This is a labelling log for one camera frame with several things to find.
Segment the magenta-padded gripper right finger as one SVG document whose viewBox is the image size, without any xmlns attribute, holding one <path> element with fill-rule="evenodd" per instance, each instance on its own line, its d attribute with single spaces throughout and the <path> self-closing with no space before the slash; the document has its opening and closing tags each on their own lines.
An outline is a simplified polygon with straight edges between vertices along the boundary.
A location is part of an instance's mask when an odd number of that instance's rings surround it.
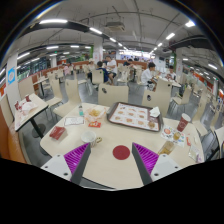
<svg viewBox="0 0 224 224">
<path fill-rule="evenodd" d="M 158 155 L 137 143 L 132 144 L 132 154 L 143 185 L 150 184 L 182 169 L 169 155 Z"/>
</svg>

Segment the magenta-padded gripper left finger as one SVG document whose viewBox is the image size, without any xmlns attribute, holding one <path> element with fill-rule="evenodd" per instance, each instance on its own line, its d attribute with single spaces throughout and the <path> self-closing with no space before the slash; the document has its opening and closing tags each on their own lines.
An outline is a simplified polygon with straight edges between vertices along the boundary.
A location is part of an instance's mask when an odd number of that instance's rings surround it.
<svg viewBox="0 0 224 224">
<path fill-rule="evenodd" d="M 90 144 L 86 143 L 65 155 L 56 154 L 42 169 L 79 185 L 90 153 Z"/>
</svg>

